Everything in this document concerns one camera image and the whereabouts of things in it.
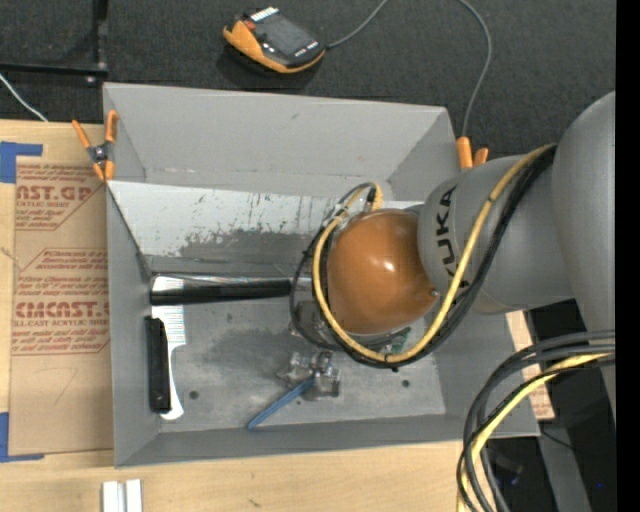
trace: orange device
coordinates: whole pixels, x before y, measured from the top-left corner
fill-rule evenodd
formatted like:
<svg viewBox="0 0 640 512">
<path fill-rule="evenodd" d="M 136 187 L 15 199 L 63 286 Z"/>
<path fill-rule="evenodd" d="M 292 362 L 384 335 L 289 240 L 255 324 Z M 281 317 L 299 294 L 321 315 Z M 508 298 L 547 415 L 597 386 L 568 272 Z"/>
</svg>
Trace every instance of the orange device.
<svg viewBox="0 0 640 512">
<path fill-rule="evenodd" d="M 285 18 L 276 7 L 236 15 L 222 35 L 231 53 L 245 64 L 258 63 L 263 70 L 278 73 L 307 69 L 327 51 L 324 42 Z"/>
</svg>

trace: blue tape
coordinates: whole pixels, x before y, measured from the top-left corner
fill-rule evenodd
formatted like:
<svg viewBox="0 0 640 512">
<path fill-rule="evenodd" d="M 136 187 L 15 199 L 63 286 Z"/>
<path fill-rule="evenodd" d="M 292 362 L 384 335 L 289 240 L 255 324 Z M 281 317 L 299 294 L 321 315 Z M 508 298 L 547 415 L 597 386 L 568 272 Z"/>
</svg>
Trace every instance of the blue tape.
<svg viewBox="0 0 640 512">
<path fill-rule="evenodd" d="M 37 455 L 16 455 L 9 457 L 7 445 L 9 442 L 9 413 L 0 412 L 0 463 L 17 462 L 20 460 L 38 460 L 44 457 L 42 454 Z"/>
<path fill-rule="evenodd" d="M 0 183 L 16 182 L 18 156 L 42 156 L 42 144 L 0 142 Z"/>
</svg>

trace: cable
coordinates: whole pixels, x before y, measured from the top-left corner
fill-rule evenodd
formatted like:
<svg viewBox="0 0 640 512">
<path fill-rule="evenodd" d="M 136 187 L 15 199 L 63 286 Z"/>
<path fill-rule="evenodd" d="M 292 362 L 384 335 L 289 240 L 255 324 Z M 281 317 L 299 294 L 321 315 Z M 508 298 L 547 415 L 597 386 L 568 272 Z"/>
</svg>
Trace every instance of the cable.
<svg viewBox="0 0 640 512">
<path fill-rule="evenodd" d="M 307 341 L 313 343 L 319 348 L 326 349 L 326 350 L 336 350 L 340 348 L 340 345 L 335 343 L 330 344 L 330 343 L 327 343 L 326 340 L 316 338 L 311 333 L 309 333 L 304 328 L 304 326 L 300 323 L 300 320 L 296 313 L 295 297 L 296 297 L 296 289 L 298 287 L 298 282 L 300 281 L 300 276 L 302 275 L 302 270 L 304 269 L 304 266 L 307 263 L 307 260 L 311 256 L 311 249 L 316 245 L 318 238 L 320 238 L 320 236 L 322 235 L 322 232 L 324 231 L 324 227 L 327 224 L 327 222 L 329 222 L 329 220 L 333 218 L 334 215 L 337 215 L 340 211 L 343 211 L 345 209 L 348 211 L 348 209 L 351 206 L 353 206 L 353 203 L 357 200 L 359 195 L 362 192 L 364 192 L 367 188 L 372 188 L 376 190 L 376 187 L 378 187 L 378 185 L 373 182 L 361 183 L 360 185 L 356 185 L 355 187 L 353 187 L 351 190 L 349 190 L 349 192 L 347 192 L 340 199 L 338 199 L 338 202 L 334 206 L 333 213 L 330 215 L 327 215 L 323 219 L 320 229 L 318 229 L 318 231 L 314 235 L 308 248 L 303 252 L 303 257 L 300 260 L 300 263 L 298 264 L 298 267 L 296 268 L 296 271 L 294 273 L 293 280 L 291 283 L 291 293 L 289 294 L 289 315 L 291 317 L 291 322 L 293 323 L 293 326 L 296 328 L 296 330 Z"/>
<path fill-rule="evenodd" d="M 504 418 L 534 389 L 541 386 L 545 382 L 555 378 L 560 373 L 564 371 L 575 371 L 576 369 L 583 367 L 583 365 L 590 363 L 592 361 L 596 361 L 598 359 L 602 359 L 604 357 L 608 357 L 611 351 L 601 351 L 595 354 L 585 354 L 580 356 L 568 357 L 565 360 L 554 364 L 548 370 L 539 375 L 529 379 L 527 382 L 518 386 L 505 400 L 501 402 L 498 407 L 496 407 L 493 412 L 489 415 L 489 417 L 482 423 L 482 425 L 474 432 L 474 434 L 469 439 L 464 446 L 463 453 L 460 456 L 457 467 L 457 481 L 458 481 L 458 497 L 456 500 L 457 510 L 459 512 L 465 510 L 465 505 L 469 506 L 472 510 L 477 510 L 477 508 L 473 505 L 468 493 L 467 493 L 467 485 L 470 482 L 470 475 L 475 476 L 474 463 L 480 453 L 481 449 L 485 445 L 489 436 L 493 433 L 493 431 L 497 428 L 497 426 L 504 420 Z M 610 363 L 612 360 L 603 361 L 603 364 Z M 467 465 L 466 460 L 468 453 L 471 453 L 471 461 L 470 465 Z M 484 510 L 491 511 L 491 507 L 484 508 Z"/>
<path fill-rule="evenodd" d="M 382 2 L 380 2 L 378 7 L 376 7 L 373 10 L 373 12 L 367 17 L 367 19 L 365 19 L 360 24 L 360 26 L 356 28 L 353 32 L 344 36 L 341 39 L 338 39 L 337 41 L 334 41 L 333 43 L 327 44 L 327 50 L 336 48 L 337 46 L 340 46 L 342 43 L 347 42 L 349 39 L 357 35 L 362 29 L 364 29 L 371 22 L 371 20 L 373 20 L 373 18 L 376 17 L 378 12 L 380 12 L 380 9 L 382 9 L 388 1 L 389 0 L 382 0 Z M 491 59 L 493 55 L 493 42 L 491 41 L 491 33 L 489 32 L 489 29 L 487 28 L 486 23 L 484 22 L 484 20 L 482 19 L 482 16 L 480 16 L 478 11 L 476 11 L 473 8 L 473 6 L 469 4 L 466 0 L 456 0 L 456 1 L 460 3 L 465 9 L 467 9 L 473 15 L 473 17 L 478 21 L 478 23 L 480 24 L 480 27 L 482 28 L 482 31 L 484 32 L 484 36 L 487 40 L 487 57 L 485 59 L 484 66 L 482 68 L 482 72 L 480 73 L 480 76 L 478 77 L 478 81 L 476 82 L 476 86 L 473 89 L 473 92 L 471 93 L 471 98 L 469 99 L 469 103 L 467 104 L 467 109 L 465 111 L 464 119 L 462 121 L 462 133 L 460 134 L 460 136 L 466 136 L 467 127 L 469 125 L 469 117 L 471 116 L 471 110 L 473 109 L 473 103 L 476 100 L 478 91 L 482 86 L 482 82 L 484 82 L 484 78 L 487 74 L 487 71 L 489 70 L 489 65 L 491 64 Z"/>
<path fill-rule="evenodd" d="M 571 446 L 569 443 L 565 443 L 564 441 L 561 441 L 557 437 L 552 436 L 551 434 L 549 434 L 548 432 L 545 432 L 544 430 L 542 431 L 542 435 L 545 436 L 547 439 L 551 439 L 554 443 L 557 443 L 560 446 L 564 446 L 565 448 L 573 452 L 573 446 Z"/>
<path fill-rule="evenodd" d="M 13 88 L 9 80 L 7 80 L 2 73 L 0 73 L 0 82 L 2 82 L 7 89 L 9 89 L 9 92 L 13 94 L 14 98 L 17 99 L 24 108 L 26 108 L 29 112 L 34 114 L 36 117 L 40 118 L 41 121 L 44 121 L 45 123 L 49 122 L 49 120 L 45 116 L 43 116 L 42 113 L 40 113 L 40 111 L 36 110 L 31 105 L 29 105 L 25 100 L 22 99 L 22 96 L 20 96 L 18 91 L 16 91 Z"/>
<path fill-rule="evenodd" d="M 569 334 L 538 342 L 535 345 L 520 350 L 519 352 L 516 352 L 515 354 L 510 356 L 489 376 L 483 388 L 480 390 L 473 403 L 471 404 L 464 425 L 463 441 L 466 443 L 470 439 L 475 427 L 475 423 L 479 422 L 478 418 L 484 417 L 484 409 L 491 392 L 510 375 L 522 370 L 523 368 L 531 364 L 558 359 L 561 357 L 568 357 L 569 355 L 575 354 L 576 351 L 593 352 L 594 350 L 613 348 L 613 345 L 584 347 L 575 346 L 574 344 L 586 342 L 589 340 L 596 341 L 614 337 L 614 330 Z M 509 510 L 509 507 L 504 502 L 502 493 L 497 486 L 493 471 L 491 470 L 491 466 L 488 461 L 488 456 L 486 455 L 484 450 L 481 453 L 481 457 L 483 457 L 483 466 L 487 474 L 487 481 L 494 491 L 496 504 L 499 506 L 498 509 L 502 511 Z"/>
<path fill-rule="evenodd" d="M 602 339 L 602 338 L 603 337 L 599 336 L 599 335 L 592 337 L 592 339 L 594 339 L 594 340 L 595 339 Z M 541 363 L 541 362 L 553 361 L 553 360 L 558 360 L 558 359 L 566 359 L 568 357 L 573 357 L 573 356 L 576 356 L 576 355 L 598 354 L 598 353 L 601 353 L 601 352 L 607 352 L 607 351 L 613 351 L 613 350 L 615 350 L 615 345 L 614 344 L 596 345 L 596 346 L 582 346 L 582 347 L 560 346 L 560 347 L 552 347 L 551 350 L 548 350 L 548 351 L 546 351 L 546 352 L 544 352 L 542 354 L 526 354 L 525 353 L 525 354 L 523 354 L 523 357 L 520 360 L 512 361 L 510 364 L 505 364 L 507 362 L 507 361 L 505 361 L 505 363 L 500 365 L 500 367 L 498 367 L 498 369 L 487 380 L 487 382 L 484 385 L 484 387 L 482 388 L 482 390 L 478 393 L 478 395 L 474 399 L 474 401 L 473 401 L 473 403 L 472 403 L 472 405 L 471 405 L 471 407 L 469 409 L 469 413 L 467 415 L 467 419 L 465 421 L 464 433 L 463 433 L 463 441 L 464 441 L 464 443 L 467 444 L 469 442 L 469 440 L 471 439 L 472 435 L 473 435 L 473 428 L 475 426 L 474 425 L 474 420 L 477 423 L 480 423 L 481 420 L 484 418 L 484 416 L 485 416 L 485 406 L 486 406 L 486 403 L 487 403 L 487 400 L 489 398 L 490 393 L 500 383 L 502 383 L 506 378 L 508 378 L 513 373 L 516 373 L 516 372 L 526 368 L 527 366 L 530 366 L 530 365 L 533 365 L 533 364 L 537 364 L 537 363 Z M 485 467 L 485 472 L 487 473 L 487 480 L 489 482 L 490 487 L 494 491 L 496 502 L 497 502 L 497 504 L 499 504 L 499 510 L 507 511 L 507 510 L 509 510 L 509 507 L 507 506 L 506 502 L 504 502 L 504 499 L 502 498 L 502 494 L 500 492 L 500 489 L 496 485 L 496 482 L 495 482 L 495 479 L 494 479 L 494 476 L 493 476 L 493 472 L 491 471 L 490 465 L 488 464 L 488 460 L 486 460 L 484 462 L 486 462 L 486 464 L 483 464 L 483 466 Z M 470 467 L 472 465 L 470 454 L 468 452 L 467 452 L 467 456 L 466 456 L 466 459 L 465 459 L 465 465 L 467 467 Z M 472 487 L 474 488 L 474 492 L 476 492 L 476 494 L 482 492 L 480 490 L 480 484 L 477 481 L 477 479 L 472 479 L 471 480 L 471 484 L 472 484 Z M 489 507 L 488 502 L 485 501 L 484 504 L 483 504 L 482 500 L 480 500 L 480 501 L 481 501 L 481 504 L 483 505 L 483 508 L 485 508 L 485 510 L 486 510 Z"/>
<path fill-rule="evenodd" d="M 380 9 L 382 9 L 384 7 L 384 5 L 388 2 L 389 0 L 382 0 L 382 2 L 380 2 L 380 4 L 378 5 L 378 7 L 376 7 L 373 12 L 367 17 L 366 20 L 364 20 L 360 26 L 358 28 L 356 28 L 353 32 L 351 32 L 350 34 L 347 34 L 346 36 L 344 36 L 341 39 L 338 39 L 337 41 L 334 41 L 333 43 L 329 43 L 327 45 L 327 50 L 331 50 L 333 48 L 336 48 L 337 46 L 340 46 L 342 43 L 347 42 L 349 39 L 351 39 L 353 36 L 355 36 L 356 34 L 358 34 L 364 27 L 366 27 L 369 22 L 376 17 L 376 15 L 378 14 L 378 12 L 380 12 Z"/>
<path fill-rule="evenodd" d="M 537 177 L 540 176 L 540 174 L 545 169 L 547 169 L 548 166 L 551 164 L 553 160 L 554 152 L 555 152 L 555 148 L 553 147 L 550 148 L 546 153 L 544 153 L 539 158 L 534 160 L 534 162 L 530 166 L 528 166 L 525 170 L 522 171 L 521 176 L 518 178 L 518 180 L 514 184 L 511 193 L 509 194 L 509 196 L 507 197 L 507 200 L 505 201 L 505 204 L 502 208 L 502 212 L 500 214 L 500 218 L 496 223 L 496 228 L 494 229 L 494 232 L 491 235 L 489 246 L 480 263 L 478 272 L 473 282 L 456 299 L 456 305 L 453 313 L 447 319 L 444 325 L 440 328 L 440 330 L 438 331 L 434 339 L 429 343 L 428 348 L 426 348 L 425 350 L 417 354 L 415 357 L 411 359 L 407 359 L 405 362 L 402 363 L 403 365 L 414 362 L 426 356 L 433 350 L 435 350 L 439 345 L 441 345 L 444 341 L 446 341 L 446 339 L 455 331 L 457 326 L 464 319 L 466 313 L 471 308 L 475 300 L 475 297 L 478 295 L 478 293 L 481 290 L 482 284 L 491 267 L 491 263 L 499 247 L 502 236 L 506 231 L 506 227 L 509 224 L 511 217 L 513 216 L 513 213 L 515 212 L 517 205 L 519 204 L 520 200 L 522 199 L 526 191 L 529 189 L 529 187 L 537 179 Z M 335 334 L 334 338 L 338 343 L 342 345 L 342 348 L 347 352 L 349 356 L 351 356 L 354 360 L 356 360 L 361 364 L 365 364 L 367 366 L 372 366 L 375 368 L 392 368 L 392 369 L 395 369 L 399 366 L 398 364 L 394 366 L 390 366 L 384 363 L 370 361 L 365 358 L 362 358 L 357 353 L 352 351 L 348 345 L 342 342 L 342 340 L 337 334 Z"/>
<path fill-rule="evenodd" d="M 478 91 L 480 90 L 480 86 L 482 85 L 482 82 L 484 81 L 484 77 L 487 74 L 487 71 L 489 69 L 489 64 L 491 64 L 491 57 L 493 54 L 493 43 L 491 42 L 491 34 L 489 33 L 489 29 L 487 28 L 487 25 L 482 19 L 482 16 L 478 14 L 478 11 L 476 11 L 466 0 L 457 0 L 457 1 L 460 4 L 462 4 L 471 14 L 473 14 L 474 18 L 478 21 L 478 23 L 480 23 L 480 26 L 482 27 L 482 31 L 484 32 L 484 36 L 487 39 L 487 58 L 485 60 L 484 67 L 482 68 L 482 72 L 480 73 L 480 77 L 478 78 L 478 82 L 476 83 L 476 87 L 473 90 L 473 93 L 471 94 L 471 99 L 469 99 L 469 103 L 467 104 L 467 110 L 464 114 L 464 119 L 462 121 L 462 133 L 460 134 L 460 136 L 464 137 L 467 135 L 467 127 L 469 125 L 469 117 L 471 115 L 471 110 L 473 108 L 473 102 L 476 100 L 476 96 L 478 94 Z"/>
<path fill-rule="evenodd" d="M 406 361 L 409 361 L 415 358 L 427 346 L 427 344 L 429 344 L 429 342 L 433 339 L 435 334 L 438 332 L 438 329 L 440 328 L 440 326 L 443 324 L 445 317 L 449 312 L 453 304 L 453 301 L 455 299 L 456 292 L 458 291 L 458 288 L 462 281 L 464 272 L 466 270 L 466 267 L 471 257 L 471 253 L 480 235 L 480 231 L 483 228 L 484 223 L 494 203 L 504 192 L 506 186 L 515 178 L 515 176 L 521 170 L 523 170 L 525 167 L 535 162 L 536 159 L 545 155 L 548 151 L 552 150 L 553 148 L 554 148 L 554 145 L 548 145 L 532 151 L 531 153 L 526 155 L 524 158 L 522 158 L 519 162 L 517 162 L 514 166 L 512 166 L 507 171 L 507 173 L 495 185 L 495 187 L 489 194 L 489 197 L 481 207 L 478 217 L 476 218 L 476 221 L 469 235 L 467 244 L 462 252 L 462 256 L 460 258 L 458 268 L 453 276 L 449 290 L 447 291 L 447 294 L 444 297 L 444 300 L 441 304 L 438 314 L 436 315 L 436 318 L 434 319 L 433 323 L 431 324 L 427 332 L 424 334 L 424 336 L 413 347 L 411 347 L 407 351 L 400 354 L 380 354 L 378 352 L 370 350 L 369 348 L 359 344 L 356 340 L 351 338 L 342 329 L 342 327 L 333 317 L 333 314 L 331 313 L 327 305 L 322 287 L 320 285 L 320 279 L 319 279 L 320 259 L 321 259 L 324 244 L 326 243 L 329 235 L 332 233 L 334 229 L 336 229 L 342 223 L 346 215 L 342 214 L 334 217 L 334 219 L 325 228 L 324 232 L 320 236 L 318 243 L 315 247 L 314 258 L 313 258 L 312 280 L 313 280 L 314 291 L 316 294 L 316 299 L 318 301 L 320 309 L 324 314 L 325 319 L 327 320 L 329 325 L 336 332 L 338 337 L 344 342 L 344 344 L 348 347 L 347 352 L 351 350 L 353 352 L 356 352 L 360 356 L 363 356 L 365 360 L 369 360 L 369 362 L 382 362 L 382 363 L 385 363 L 387 367 L 393 367 L 392 365 L 394 364 L 397 366 L 398 363 L 404 363 Z"/>
</svg>

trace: blue handle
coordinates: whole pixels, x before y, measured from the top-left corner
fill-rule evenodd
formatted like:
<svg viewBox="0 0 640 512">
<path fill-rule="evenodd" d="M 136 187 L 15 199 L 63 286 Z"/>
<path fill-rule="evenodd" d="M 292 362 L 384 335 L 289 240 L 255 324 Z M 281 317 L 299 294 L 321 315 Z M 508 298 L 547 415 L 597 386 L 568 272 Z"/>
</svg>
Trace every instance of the blue handle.
<svg viewBox="0 0 640 512">
<path fill-rule="evenodd" d="M 247 425 L 247 429 L 253 430 L 256 426 L 258 426 L 260 423 L 266 420 L 273 413 L 275 413 L 276 411 L 278 411 L 279 409 L 287 405 L 292 400 L 295 400 L 300 395 L 302 395 L 305 391 L 311 388 L 311 386 L 313 386 L 313 383 L 314 383 L 313 377 L 311 377 L 308 380 L 302 381 L 295 388 L 289 391 L 286 395 L 284 395 L 282 398 L 279 398 L 277 401 L 275 401 L 269 407 L 267 407 L 264 411 L 258 414 L 255 418 L 253 418 Z"/>
</svg>

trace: white wire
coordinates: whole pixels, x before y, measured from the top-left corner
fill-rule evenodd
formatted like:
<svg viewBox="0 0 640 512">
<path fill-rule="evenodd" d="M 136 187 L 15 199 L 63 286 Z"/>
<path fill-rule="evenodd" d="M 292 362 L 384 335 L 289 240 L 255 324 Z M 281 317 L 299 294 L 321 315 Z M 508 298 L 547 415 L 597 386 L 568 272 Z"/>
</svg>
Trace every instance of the white wire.
<svg viewBox="0 0 640 512">
<path fill-rule="evenodd" d="M 327 48 L 328 49 L 335 48 L 336 46 L 341 45 L 342 43 L 348 41 L 353 36 L 358 34 L 364 27 L 366 27 L 369 24 L 369 22 L 373 18 L 375 18 L 375 16 L 378 14 L 380 9 L 382 9 L 385 6 L 387 1 L 388 0 L 382 0 L 382 2 L 380 2 L 380 4 L 378 4 L 378 6 L 374 9 L 374 11 L 367 17 L 367 19 L 365 19 L 360 24 L 360 26 L 358 28 L 356 28 L 353 32 L 351 32 L 350 34 L 346 35 L 342 39 L 338 39 L 337 41 L 328 44 Z M 466 0 L 456 0 L 456 1 L 459 2 L 465 9 L 467 9 L 473 15 L 473 17 L 478 21 L 478 23 L 480 23 L 480 26 L 482 27 L 482 31 L 484 32 L 484 36 L 487 39 L 487 58 L 485 60 L 484 67 L 482 68 L 482 72 L 480 73 L 480 76 L 478 77 L 478 82 L 476 83 L 476 87 L 473 90 L 473 93 L 471 93 L 471 98 L 469 99 L 469 103 L 467 104 L 467 110 L 464 113 L 464 119 L 462 121 L 462 133 L 460 134 L 460 136 L 466 136 L 467 135 L 467 128 L 468 128 L 468 125 L 469 125 L 469 117 L 471 116 L 471 110 L 473 109 L 473 103 L 476 100 L 476 96 L 478 95 L 478 91 L 480 90 L 480 86 L 482 85 L 482 82 L 484 81 L 484 77 L 487 74 L 487 70 L 489 69 L 489 64 L 491 64 L 491 58 L 492 58 L 492 54 L 493 54 L 493 43 L 491 41 L 491 34 L 489 33 L 489 29 L 487 28 L 487 25 L 485 24 L 484 20 L 482 19 L 482 16 L 480 16 L 478 11 L 476 11 L 471 6 L 471 4 L 469 4 Z"/>
<path fill-rule="evenodd" d="M 38 110 L 33 108 L 31 105 L 29 105 L 26 101 L 22 99 L 20 94 L 18 94 L 18 91 L 16 91 L 13 88 L 13 86 L 9 83 L 9 80 L 7 80 L 2 73 L 0 73 L 0 82 L 2 82 L 7 87 L 7 89 L 9 89 L 9 92 L 13 94 L 15 99 L 17 99 L 24 108 L 26 108 L 29 112 L 31 112 L 36 117 L 40 118 L 40 120 L 44 121 L 45 123 L 49 122 L 49 120 L 46 117 L 44 117 L 42 113 L 40 113 Z"/>
</svg>

